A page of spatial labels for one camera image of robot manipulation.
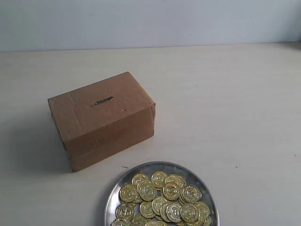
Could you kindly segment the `brown cardboard box with slot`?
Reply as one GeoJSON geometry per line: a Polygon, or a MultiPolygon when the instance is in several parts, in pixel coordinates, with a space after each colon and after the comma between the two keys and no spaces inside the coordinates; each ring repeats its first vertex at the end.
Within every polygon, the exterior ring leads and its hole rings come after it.
{"type": "Polygon", "coordinates": [[[154,135],[156,104],[130,72],[51,97],[48,106],[74,172],[154,135]]]}

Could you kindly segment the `round steel plate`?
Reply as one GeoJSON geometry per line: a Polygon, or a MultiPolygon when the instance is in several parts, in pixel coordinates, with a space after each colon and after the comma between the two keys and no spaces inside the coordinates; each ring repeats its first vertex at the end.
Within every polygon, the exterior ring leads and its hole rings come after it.
{"type": "Polygon", "coordinates": [[[194,172],[181,165],[172,162],[151,161],[151,162],[143,163],[141,165],[138,165],[128,170],[124,175],[121,176],[120,179],[117,180],[116,184],[112,187],[112,190],[108,195],[108,199],[104,208],[103,223],[102,223],[103,226],[110,226],[113,220],[116,219],[115,209],[120,204],[120,198],[119,198],[120,188],[125,184],[131,183],[132,178],[137,173],[143,173],[148,177],[151,177],[152,174],[157,170],[164,171],[168,174],[173,174],[173,173],[181,174],[186,178],[186,182],[198,186],[203,195],[201,200],[207,203],[207,205],[210,207],[211,219],[212,219],[211,225],[213,226],[220,225],[220,217],[214,198],[210,194],[206,184],[194,172]]]}

